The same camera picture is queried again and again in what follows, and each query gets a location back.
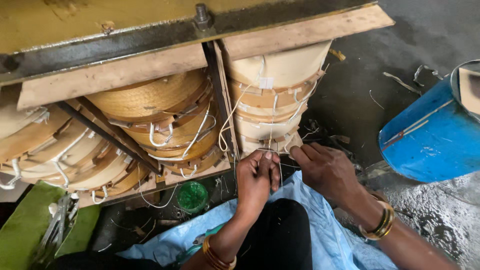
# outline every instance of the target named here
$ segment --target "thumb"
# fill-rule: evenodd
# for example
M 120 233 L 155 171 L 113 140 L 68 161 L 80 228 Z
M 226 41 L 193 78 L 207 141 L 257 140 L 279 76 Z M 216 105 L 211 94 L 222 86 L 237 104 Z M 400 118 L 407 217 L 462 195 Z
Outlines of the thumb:
M 266 152 L 258 162 L 257 177 L 270 179 L 270 164 L 272 163 L 272 152 Z

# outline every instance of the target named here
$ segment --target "bangle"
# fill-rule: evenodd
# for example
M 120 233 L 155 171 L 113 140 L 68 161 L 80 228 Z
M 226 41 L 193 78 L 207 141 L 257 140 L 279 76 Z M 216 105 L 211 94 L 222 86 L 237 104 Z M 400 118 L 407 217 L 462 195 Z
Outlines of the bangle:
M 368 233 L 362 228 L 361 225 L 359 225 L 361 234 L 365 238 L 375 241 L 384 238 L 390 232 L 393 227 L 393 221 L 395 220 L 395 211 L 393 210 L 392 206 L 380 200 L 377 202 L 384 207 L 382 220 L 380 220 L 380 224 L 377 226 L 377 228 Z
M 237 265 L 237 256 L 233 259 L 231 263 L 225 263 L 215 254 L 215 252 L 210 247 L 210 237 L 213 234 L 207 236 L 202 245 L 202 250 L 204 252 L 205 258 L 207 259 L 208 265 L 213 267 L 215 270 L 233 270 Z

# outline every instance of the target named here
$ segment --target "wet floor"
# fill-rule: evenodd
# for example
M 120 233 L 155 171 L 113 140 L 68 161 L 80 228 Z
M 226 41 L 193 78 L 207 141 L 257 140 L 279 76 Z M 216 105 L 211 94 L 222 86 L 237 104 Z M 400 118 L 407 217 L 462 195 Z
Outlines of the wet floor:
M 396 25 L 333 42 L 332 48 L 342 51 L 347 58 L 339 61 L 328 55 L 325 63 L 330 64 L 329 68 L 309 100 L 309 109 L 301 122 L 302 126 L 308 125 L 309 119 L 315 119 L 329 135 L 350 137 L 350 143 L 342 146 L 353 152 L 365 168 L 382 161 L 377 146 L 380 129 L 418 98 L 382 72 L 416 87 L 412 79 L 421 64 L 445 75 L 465 61 L 480 58 L 480 1 L 381 0 L 379 4 Z M 425 87 L 417 89 L 422 92 L 437 81 L 428 72 L 423 73 L 420 80 Z M 383 108 L 372 100 L 370 90 Z M 300 135 L 307 132 L 303 127 L 300 129 Z M 293 165 L 289 160 L 283 162 Z M 295 168 L 282 166 L 284 177 L 293 170 Z M 226 175 L 220 186 L 215 178 L 202 181 L 208 183 L 211 207 L 235 197 L 231 174 Z M 396 173 L 370 173 L 363 181 L 372 189 L 384 191 L 398 210 L 397 215 L 425 239 L 465 269 L 480 269 L 480 173 L 432 184 L 422 184 Z M 167 203 L 171 192 L 161 193 L 159 205 Z M 171 206 L 150 209 L 148 215 L 181 221 L 190 218 L 179 216 L 175 206 L 173 199 Z M 114 217 L 112 219 L 122 226 L 142 226 L 147 220 L 145 215 L 125 211 L 123 204 L 105 208 L 91 248 L 100 250 L 115 243 L 110 247 L 113 252 L 138 243 L 142 236 L 119 228 L 110 218 Z M 340 220 L 347 225 L 348 219 Z M 151 228 L 152 224 L 145 226 L 146 231 Z M 168 226 L 156 228 L 151 235 L 166 228 Z

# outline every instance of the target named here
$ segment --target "blue barrel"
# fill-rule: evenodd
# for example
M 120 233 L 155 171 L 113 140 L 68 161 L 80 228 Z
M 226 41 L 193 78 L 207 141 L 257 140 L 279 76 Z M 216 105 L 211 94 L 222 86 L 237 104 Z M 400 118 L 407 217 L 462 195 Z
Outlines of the blue barrel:
M 480 69 L 480 61 L 460 65 Z M 422 182 L 480 170 L 479 115 L 459 101 L 458 67 L 392 119 L 378 136 L 385 161 Z

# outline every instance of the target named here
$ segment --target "blue tarp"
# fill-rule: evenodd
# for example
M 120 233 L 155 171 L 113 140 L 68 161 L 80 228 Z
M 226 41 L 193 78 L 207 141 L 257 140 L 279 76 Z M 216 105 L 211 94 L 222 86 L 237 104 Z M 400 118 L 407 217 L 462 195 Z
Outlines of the blue tarp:
M 379 249 L 343 228 L 335 219 L 332 208 L 322 195 L 305 185 L 301 171 L 288 178 L 269 201 L 288 198 L 301 203 L 307 210 L 312 235 L 313 269 L 318 270 L 396 270 L 393 262 Z M 143 245 L 133 245 L 118 253 L 125 258 L 146 258 L 162 266 L 175 262 L 176 257 L 191 246 L 193 240 L 227 222 L 235 213 L 237 200 L 215 207 L 175 228 L 161 233 Z

